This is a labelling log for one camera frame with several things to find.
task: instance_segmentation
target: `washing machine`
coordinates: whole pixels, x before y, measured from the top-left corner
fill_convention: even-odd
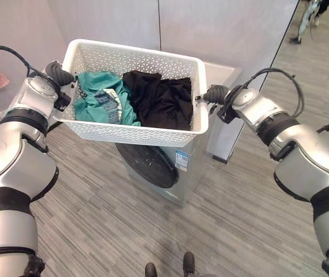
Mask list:
[[[207,135],[198,135],[185,147],[118,144],[116,147],[130,176],[143,186],[183,206],[200,182],[207,159]]]

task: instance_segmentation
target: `plastic basket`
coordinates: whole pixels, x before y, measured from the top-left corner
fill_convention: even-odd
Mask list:
[[[82,139],[157,146],[183,147],[208,129],[206,103],[195,97],[206,93],[204,63],[192,57],[119,44],[77,39],[70,42],[63,60],[63,70],[72,74],[84,71],[111,71],[119,76],[131,70],[159,72],[162,78],[190,77],[192,82],[193,118],[190,131],[126,126],[74,120],[74,101],[78,91],[58,120],[66,123]]]

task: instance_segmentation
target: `person's leg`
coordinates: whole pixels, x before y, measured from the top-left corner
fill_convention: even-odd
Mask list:
[[[321,16],[321,14],[326,12],[328,6],[329,6],[329,0],[322,0],[320,4],[320,9],[317,12],[316,16]]]
[[[148,263],[145,266],[145,277],[157,277],[157,270],[154,264]]]
[[[315,20],[314,20],[315,26],[320,25],[320,16],[321,16],[321,14],[326,12],[328,6],[329,6],[329,0],[322,0],[321,1],[319,11],[317,12],[317,14],[315,16]]]
[[[319,4],[319,1],[317,1],[317,0],[312,0],[309,2],[309,5],[306,8],[306,10],[304,11],[301,22],[299,24],[298,36],[290,39],[290,43],[295,43],[295,44],[301,43],[302,35],[305,31],[305,28],[306,28],[307,24],[309,23],[311,16],[314,14],[318,4]]]

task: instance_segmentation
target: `wood-grain floor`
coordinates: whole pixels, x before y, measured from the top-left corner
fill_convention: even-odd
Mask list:
[[[297,75],[306,96],[300,121],[319,128],[329,123],[329,10],[312,37],[308,30],[302,45],[290,45],[301,12],[302,5],[275,66]],[[294,87],[284,78],[269,76],[263,91],[293,110]],[[111,143],[82,140],[64,125],[48,143],[61,173],[32,204],[44,277],[144,276],[148,261],[160,277],[181,276],[187,250],[199,271],[220,277],[325,276],[310,205],[275,185],[275,162],[247,129],[228,165],[206,158],[183,208],[132,180]]]

